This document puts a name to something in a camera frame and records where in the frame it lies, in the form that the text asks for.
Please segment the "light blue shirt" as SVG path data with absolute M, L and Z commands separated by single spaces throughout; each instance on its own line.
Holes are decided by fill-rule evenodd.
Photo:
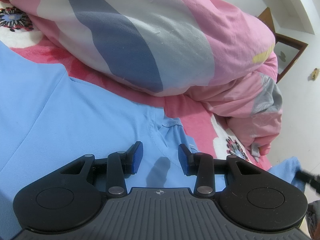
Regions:
M 143 143 L 136 174 L 96 159 Z M 1 45 L 1 239 L 306 239 L 304 194 L 236 156 L 186 176 L 179 119 Z

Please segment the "pink floral bed sheet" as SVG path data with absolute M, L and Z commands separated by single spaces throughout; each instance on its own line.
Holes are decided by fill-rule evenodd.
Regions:
M 186 135 L 194 139 L 202 152 L 219 159 L 230 153 L 244 154 L 254 165 L 264 170 L 271 168 L 266 156 L 255 160 L 227 127 L 225 119 L 206 110 L 202 103 L 186 95 L 158 98 L 117 83 L 49 41 L 25 12 L 14 7 L 9 0 L 1 0 L 1 41 L 30 61 L 63 64 L 71 77 L 93 83 L 137 103 L 162 107 L 166 116 L 180 118 Z

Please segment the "pink patterned quilt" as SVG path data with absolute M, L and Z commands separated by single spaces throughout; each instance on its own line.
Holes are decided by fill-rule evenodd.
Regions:
M 223 0 L 9 0 L 53 44 L 154 96 L 187 94 L 258 159 L 280 133 L 274 34 Z

